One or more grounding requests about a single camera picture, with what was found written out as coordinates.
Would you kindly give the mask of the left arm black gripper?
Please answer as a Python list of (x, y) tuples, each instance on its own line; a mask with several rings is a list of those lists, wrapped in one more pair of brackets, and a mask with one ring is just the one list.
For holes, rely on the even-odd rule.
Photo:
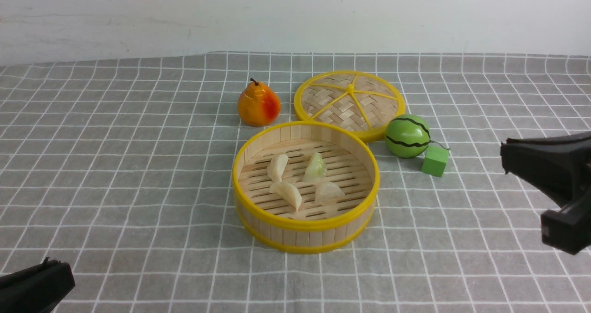
[(50, 313), (76, 285), (69, 263), (42, 263), (0, 278), (2, 313)]

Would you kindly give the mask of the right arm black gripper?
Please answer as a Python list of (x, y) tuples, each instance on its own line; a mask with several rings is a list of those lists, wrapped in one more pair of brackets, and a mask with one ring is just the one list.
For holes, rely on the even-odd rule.
[(543, 244), (576, 255), (590, 246), (591, 134), (508, 138), (500, 146), (506, 173), (525, 180), (559, 210), (541, 214)]

